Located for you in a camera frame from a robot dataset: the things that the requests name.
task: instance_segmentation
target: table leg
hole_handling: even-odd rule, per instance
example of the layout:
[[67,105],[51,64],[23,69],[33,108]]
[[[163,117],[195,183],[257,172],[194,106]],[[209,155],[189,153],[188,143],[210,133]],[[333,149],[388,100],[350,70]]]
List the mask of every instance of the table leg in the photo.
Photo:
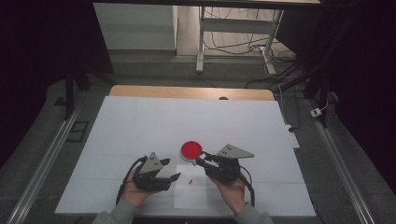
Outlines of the table leg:
[[201,7],[201,16],[199,20],[199,43],[197,54],[196,73],[204,72],[204,26],[205,26],[205,7]]
[[271,46],[272,46],[272,43],[274,41],[275,34],[276,34],[276,31],[277,31],[277,27],[279,25],[282,13],[283,13],[283,10],[276,10],[271,32],[268,35],[268,39],[267,39],[267,43],[265,44],[265,48],[264,48],[264,50],[262,50],[262,57],[264,58],[265,66],[266,66],[266,68],[268,70],[268,74],[269,75],[275,75],[276,74],[276,71],[275,71],[274,65],[273,65],[273,63],[271,61],[271,57],[269,55],[269,52],[271,50]]

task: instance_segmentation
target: electrical outlet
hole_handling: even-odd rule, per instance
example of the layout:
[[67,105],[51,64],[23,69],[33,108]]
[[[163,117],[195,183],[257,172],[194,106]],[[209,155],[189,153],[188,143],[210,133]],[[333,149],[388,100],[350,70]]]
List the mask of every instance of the electrical outlet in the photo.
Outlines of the electrical outlet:
[[319,110],[319,108],[313,109],[311,110],[311,115],[314,118],[317,118],[321,115],[321,111]]

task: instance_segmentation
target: gray sleeve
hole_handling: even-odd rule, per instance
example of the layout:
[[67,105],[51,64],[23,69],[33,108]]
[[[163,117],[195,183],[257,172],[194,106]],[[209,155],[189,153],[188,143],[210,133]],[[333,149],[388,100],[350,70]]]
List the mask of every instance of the gray sleeve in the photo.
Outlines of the gray sleeve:
[[120,199],[119,203],[110,214],[107,212],[99,213],[92,224],[131,224],[136,212],[136,207],[127,201]]
[[247,203],[244,210],[233,219],[238,224],[274,224],[268,213],[260,214],[250,203]]

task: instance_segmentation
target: white tabletop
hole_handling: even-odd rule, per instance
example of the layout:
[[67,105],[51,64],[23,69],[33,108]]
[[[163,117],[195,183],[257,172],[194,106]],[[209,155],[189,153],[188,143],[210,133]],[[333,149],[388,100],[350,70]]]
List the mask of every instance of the white tabletop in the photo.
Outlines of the white tabletop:
[[[315,215],[277,102],[115,96],[104,100],[55,212],[111,211],[121,180],[134,161],[154,151],[159,159],[171,159],[163,174],[175,174],[177,169],[185,170],[184,165],[191,165],[180,158],[181,146],[190,140],[197,141],[204,151],[212,154],[226,144],[255,154],[254,158],[242,159],[240,163],[252,175],[258,211],[271,216]],[[193,173],[204,171],[199,166],[187,169],[194,170]],[[168,191],[150,196],[140,215],[232,215],[207,177],[199,177],[197,182],[203,185],[195,186],[195,190],[184,188],[187,183],[177,181]],[[191,203],[179,208],[180,203],[185,203],[180,197],[190,192],[199,193],[199,197],[191,195]]]

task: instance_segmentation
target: wall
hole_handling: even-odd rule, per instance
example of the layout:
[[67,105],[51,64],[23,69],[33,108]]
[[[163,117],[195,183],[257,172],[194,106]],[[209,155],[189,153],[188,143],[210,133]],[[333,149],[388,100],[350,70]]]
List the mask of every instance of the wall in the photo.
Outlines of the wall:
[[108,49],[176,49],[172,6],[94,3]]

